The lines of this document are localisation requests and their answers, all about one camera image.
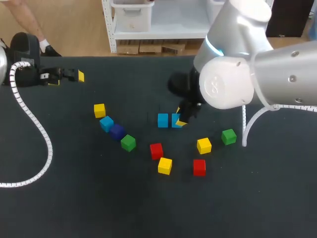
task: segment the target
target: cable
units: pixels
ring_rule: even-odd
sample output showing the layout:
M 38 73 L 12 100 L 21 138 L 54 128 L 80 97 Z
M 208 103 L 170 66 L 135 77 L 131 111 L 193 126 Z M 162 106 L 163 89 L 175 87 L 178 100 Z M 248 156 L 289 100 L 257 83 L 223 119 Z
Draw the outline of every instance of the cable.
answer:
M 246 130 L 247 125 L 247 111 L 246 111 L 246 105 L 242 106 L 242 134 L 244 134 L 244 131 Z
M 281 105 L 281 104 L 274 104 L 272 105 L 275 109 L 281 109 L 281 108 L 286 108 L 286 109 L 298 109 L 298 110 L 303 110 L 303 111 L 309 111 L 309 112 L 314 112 L 317 113 L 317 107 L 315 106 L 295 106 L 295 105 Z M 242 137 L 242 146 L 246 147 L 247 146 L 247 139 L 249 132 L 251 130 L 251 127 L 253 124 L 256 122 L 256 120 L 263 115 L 264 113 L 268 112 L 269 109 L 264 107 L 260 109 L 257 113 L 253 115 L 251 120 L 248 122 L 246 129 L 243 132 L 243 137 Z
M 13 92 L 17 102 L 19 103 L 20 107 L 29 116 L 29 118 L 32 120 L 32 122 L 36 125 L 36 127 L 39 129 L 40 133 L 42 134 L 42 136 L 47 144 L 47 147 L 48 147 L 48 159 L 47 159 L 44 167 L 42 168 L 42 170 L 34 177 L 32 177 L 28 180 L 22 181 L 22 182 L 12 182 L 12 183 L 1 182 L 0 187 L 21 187 L 21 186 L 25 186 L 25 185 L 28 185 L 30 183 L 33 183 L 36 180 L 38 180 L 48 170 L 48 168 L 52 162 L 53 147 L 52 147 L 52 143 L 51 143 L 51 140 L 49 138 L 49 135 L 46 133 L 45 129 L 42 127 L 40 122 L 37 120 L 37 118 L 33 115 L 33 113 L 28 109 L 28 107 L 23 102 L 23 100 L 18 92 L 18 89 L 16 87 L 16 83 L 15 83 L 15 71 L 20 67 L 30 67 L 30 66 L 31 65 L 28 62 L 17 62 L 14 65 L 12 65 L 11 70 L 10 70 L 10 83 L 11 83 L 12 92 Z

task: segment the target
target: cube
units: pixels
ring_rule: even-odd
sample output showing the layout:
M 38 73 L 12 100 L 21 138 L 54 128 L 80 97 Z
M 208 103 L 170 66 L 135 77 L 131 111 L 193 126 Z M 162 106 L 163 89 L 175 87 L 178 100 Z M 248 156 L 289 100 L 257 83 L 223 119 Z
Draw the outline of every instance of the cube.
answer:
M 168 114 L 167 113 L 158 114 L 158 128 L 168 128 Z
M 161 143 L 150 145 L 152 160 L 159 160 L 163 157 L 163 147 Z
M 172 169 L 172 160 L 167 158 L 161 158 L 158 164 L 158 172 L 160 174 L 169 175 Z
M 194 176 L 206 176 L 205 160 L 194 160 Z
M 109 134 L 114 140 L 120 141 L 123 139 L 123 137 L 125 137 L 127 133 L 125 133 L 125 130 L 122 126 L 114 124 L 114 126 L 111 127 Z
M 211 152 L 211 143 L 208 138 L 197 140 L 197 149 L 199 153 L 206 154 Z
M 221 135 L 221 139 L 225 145 L 230 145 L 236 142 L 237 135 L 233 129 L 224 130 Z
M 176 114 L 176 113 L 172 114 L 172 127 L 173 128 L 182 128 L 181 126 L 176 124 L 177 121 L 179 120 L 179 116 L 180 116 L 180 114 Z
M 94 105 L 94 112 L 96 118 L 104 118 L 106 116 L 106 108 L 105 105 L 102 104 L 95 104 Z
M 105 132 L 109 132 L 113 125 L 114 122 L 109 116 L 106 116 L 100 120 L 100 126 Z
M 135 138 L 133 138 L 131 135 L 126 135 L 121 140 L 121 147 L 128 152 L 133 150 L 136 146 L 137 146 L 137 143 L 135 141 Z

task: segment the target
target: person's leg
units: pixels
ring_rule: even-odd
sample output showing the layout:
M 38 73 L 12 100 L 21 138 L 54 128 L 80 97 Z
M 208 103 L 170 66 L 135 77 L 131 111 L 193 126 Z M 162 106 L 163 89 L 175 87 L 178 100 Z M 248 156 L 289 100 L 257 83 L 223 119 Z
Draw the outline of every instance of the person's leg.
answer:
M 16 21 L 28 33 L 40 41 L 40 48 L 45 56 L 60 56 L 47 42 L 40 25 L 25 0 L 0 0 L 12 13 Z

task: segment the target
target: sneaker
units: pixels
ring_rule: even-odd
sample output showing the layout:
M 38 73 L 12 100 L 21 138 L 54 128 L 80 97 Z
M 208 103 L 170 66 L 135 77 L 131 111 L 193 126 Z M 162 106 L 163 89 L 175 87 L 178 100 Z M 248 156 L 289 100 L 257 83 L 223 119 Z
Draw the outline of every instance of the sneaker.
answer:
M 52 46 L 46 46 L 45 52 L 41 51 L 41 56 L 48 56 L 48 57 L 60 57 L 61 55 L 57 53 Z

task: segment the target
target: dark blue cube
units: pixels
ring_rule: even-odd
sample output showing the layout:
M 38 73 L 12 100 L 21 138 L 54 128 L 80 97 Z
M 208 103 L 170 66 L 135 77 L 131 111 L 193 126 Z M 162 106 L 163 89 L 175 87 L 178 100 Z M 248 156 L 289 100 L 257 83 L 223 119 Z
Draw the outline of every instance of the dark blue cube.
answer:
M 125 130 L 122 126 L 114 124 L 114 126 L 111 127 L 109 134 L 114 140 L 120 141 L 126 136 L 127 133 L 125 133 Z

